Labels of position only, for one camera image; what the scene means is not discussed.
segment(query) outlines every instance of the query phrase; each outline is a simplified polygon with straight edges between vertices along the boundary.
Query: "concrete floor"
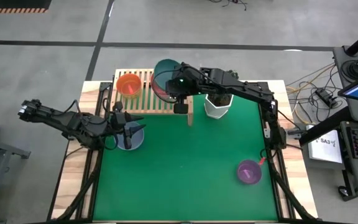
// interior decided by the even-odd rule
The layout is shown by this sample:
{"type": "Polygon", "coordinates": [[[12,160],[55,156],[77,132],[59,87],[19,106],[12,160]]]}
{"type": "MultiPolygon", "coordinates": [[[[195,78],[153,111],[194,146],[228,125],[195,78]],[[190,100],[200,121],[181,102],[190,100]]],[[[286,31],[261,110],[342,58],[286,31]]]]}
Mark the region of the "concrete floor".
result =
{"type": "MultiPolygon", "coordinates": [[[[115,0],[104,41],[338,46],[358,38],[358,0],[247,2],[244,12],[241,5],[207,0],[115,0]]],[[[95,42],[107,3],[53,0],[47,14],[0,15],[0,40],[95,42]]],[[[0,140],[32,151],[28,161],[12,160],[0,190],[0,217],[8,223],[46,219],[67,145],[58,131],[20,121],[17,111],[26,99],[61,109],[78,99],[92,53],[93,47],[0,45],[0,140]]],[[[93,80],[110,80],[116,68],[152,68],[163,58],[286,83],[333,61],[330,52],[102,48],[93,80]]],[[[320,218],[358,223],[358,198],[345,203],[337,195],[338,170],[308,167],[308,175],[320,218]]]]}

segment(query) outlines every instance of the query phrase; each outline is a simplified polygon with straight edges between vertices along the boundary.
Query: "wooden table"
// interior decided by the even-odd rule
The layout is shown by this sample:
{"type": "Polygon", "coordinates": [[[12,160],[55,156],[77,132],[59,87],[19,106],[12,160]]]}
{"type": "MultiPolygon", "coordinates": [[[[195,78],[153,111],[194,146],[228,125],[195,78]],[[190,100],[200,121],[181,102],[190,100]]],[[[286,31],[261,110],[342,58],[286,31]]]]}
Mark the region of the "wooden table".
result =
{"type": "MultiPolygon", "coordinates": [[[[278,109],[285,114],[288,118],[293,120],[290,102],[288,100],[287,91],[283,80],[248,80],[249,82],[267,82],[269,89],[274,92],[275,99],[278,100],[278,109]]],[[[84,82],[83,89],[80,97],[80,108],[82,112],[94,113],[96,102],[99,93],[99,81],[84,82]]],[[[294,128],[293,124],[287,121],[282,115],[279,115],[279,122],[285,129],[294,128]]],[[[298,141],[288,139],[287,143],[299,146],[298,141]]],[[[79,148],[79,144],[76,141],[72,141],[68,145],[67,153],[79,148]]],[[[81,181],[84,171],[86,149],[79,150],[78,152],[70,155],[62,170],[62,176],[58,181],[58,190],[56,200],[53,206],[52,218],[59,217],[70,205],[75,198],[81,187],[81,181]]],[[[94,152],[93,159],[96,158],[98,152],[94,152]]],[[[316,207],[314,205],[313,195],[310,189],[310,183],[308,174],[306,173],[305,163],[303,162],[302,152],[294,147],[287,147],[283,150],[283,158],[285,161],[285,168],[287,171],[288,181],[291,191],[295,194],[295,197],[306,208],[306,210],[314,217],[317,217],[316,207]]],[[[91,189],[88,191],[85,197],[83,216],[85,217],[88,212],[88,202],[90,199],[91,189]]],[[[280,200],[283,210],[283,216],[289,217],[285,195],[279,190],[280,200]]]]}

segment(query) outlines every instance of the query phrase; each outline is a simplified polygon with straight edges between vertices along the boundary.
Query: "wooden dish rack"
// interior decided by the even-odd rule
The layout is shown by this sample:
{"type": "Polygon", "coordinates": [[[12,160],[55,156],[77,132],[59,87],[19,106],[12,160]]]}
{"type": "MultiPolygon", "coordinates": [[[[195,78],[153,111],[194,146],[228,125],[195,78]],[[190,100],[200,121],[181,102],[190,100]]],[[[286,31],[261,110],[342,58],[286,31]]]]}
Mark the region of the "wooden dish rack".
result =
{"type": "MultiPolygon", "coordinates": [[[[151,87],[150,78],[154,73],[154,69],[116,69],[116,75],[114,76],[114,85],[112,88],[111,105],[114,105],[116,101],[122,101],[124,105],[124,111],[132,114],[175,114],[173,113],[173,104],[162,101],[153,91],[151,87]],[[126,73],[133,73],[140,77],[140,80],[144,81],[144,85],[141,86],[140,95],[138,98],[127,99],[117,91],[117,80],[121,75],[126,73]]],[[[189,105],[187,114],[187,124],[191,126],[193,124],[193,97],[188,96],[185,103],[189,105]]]]}

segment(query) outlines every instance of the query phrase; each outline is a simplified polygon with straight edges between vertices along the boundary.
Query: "white paper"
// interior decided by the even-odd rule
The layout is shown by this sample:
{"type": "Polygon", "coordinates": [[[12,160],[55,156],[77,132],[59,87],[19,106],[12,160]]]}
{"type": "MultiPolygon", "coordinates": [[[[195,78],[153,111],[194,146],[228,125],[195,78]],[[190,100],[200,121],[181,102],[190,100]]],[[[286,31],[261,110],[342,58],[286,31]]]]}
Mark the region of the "white paper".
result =
{"type": "Polygon", "coordinates": [[[339,147],[338,133],[332,130],[318,139],[309,142],[310,159],[342,163],[341,148],[339,147]]]}

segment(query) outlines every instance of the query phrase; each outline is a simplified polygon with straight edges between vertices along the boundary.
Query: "green tabletop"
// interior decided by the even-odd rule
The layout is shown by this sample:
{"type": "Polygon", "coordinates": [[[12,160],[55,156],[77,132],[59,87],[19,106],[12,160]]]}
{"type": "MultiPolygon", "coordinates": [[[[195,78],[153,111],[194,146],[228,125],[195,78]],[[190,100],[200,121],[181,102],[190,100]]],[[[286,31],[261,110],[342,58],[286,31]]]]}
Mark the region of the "green tabletop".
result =
{"type": "Polygon", "coordinates": [[[187,116],[147,115],[140,148],[104,151],[94,220],[277,220],[267,163],[256,185],[236,175],[264,148],[257,104],[235,97],[216,120],[205,115],[204,98],[194,97],[192,127],[187,116]]]}

